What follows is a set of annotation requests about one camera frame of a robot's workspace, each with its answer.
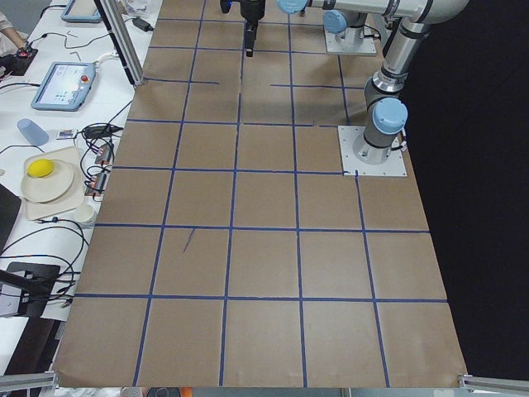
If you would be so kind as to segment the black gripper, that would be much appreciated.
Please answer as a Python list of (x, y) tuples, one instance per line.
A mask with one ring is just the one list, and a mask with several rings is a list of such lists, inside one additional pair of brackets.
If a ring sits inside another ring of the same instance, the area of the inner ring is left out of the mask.
[(257, 22), (265, 15), (265, 0), (220, 0), (219, 3), (222, 13), (228, 13), (233, 2), (240, 4), (240, 14), (246, 20), (244, 50), (246, 57), (252, 57), (257, 37)]

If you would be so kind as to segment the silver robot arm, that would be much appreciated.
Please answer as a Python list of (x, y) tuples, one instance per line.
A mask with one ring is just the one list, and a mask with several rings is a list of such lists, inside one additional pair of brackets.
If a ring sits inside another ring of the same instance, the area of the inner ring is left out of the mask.
[(336, 38), (347, 41), (364, 39), (367, 13), (332, 9), (323, 14), (323, 26)]
[(282, 12), (294, 14), (307, 7), (325, 11), (324, 27), (340, 34), (361, 28), (369, 13), (396, 17), (396, 33), (384, 47), (384, 62), (365, 85), (368, 122), (356, 138), (355, 157), (365, 164), (381, 165), (389, 157), (395, 137), (407, 122), (407, 108), (398, 99), (408, 76), (412, 57), (430, 33), (431, 26), (456, 17), (466, 1), (278, 1)]

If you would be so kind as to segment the person's hand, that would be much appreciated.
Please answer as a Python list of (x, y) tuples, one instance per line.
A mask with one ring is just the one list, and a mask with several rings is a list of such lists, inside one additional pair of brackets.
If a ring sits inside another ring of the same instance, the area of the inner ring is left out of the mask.
[(2, 33), (12, 42), (12, 44), (18, 49), (26, 47), (26, 41), (21, 38), (20, 34), (15, 28), (8, 27), (2, 31)]

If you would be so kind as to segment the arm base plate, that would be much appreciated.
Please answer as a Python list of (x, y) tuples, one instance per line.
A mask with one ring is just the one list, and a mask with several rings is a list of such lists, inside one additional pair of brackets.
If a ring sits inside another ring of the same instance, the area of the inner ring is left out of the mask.
[(374, 34), (370, 28), (346, 28), (343, 32), (325, 31), (326, 51), (334, 55), (376, 56)]
[(339, 126), (343, 175), (374, 177), (406, 177), (400, 142), (394, 137), (386, 148), (375, 148), (365, 141), (364, 126)]

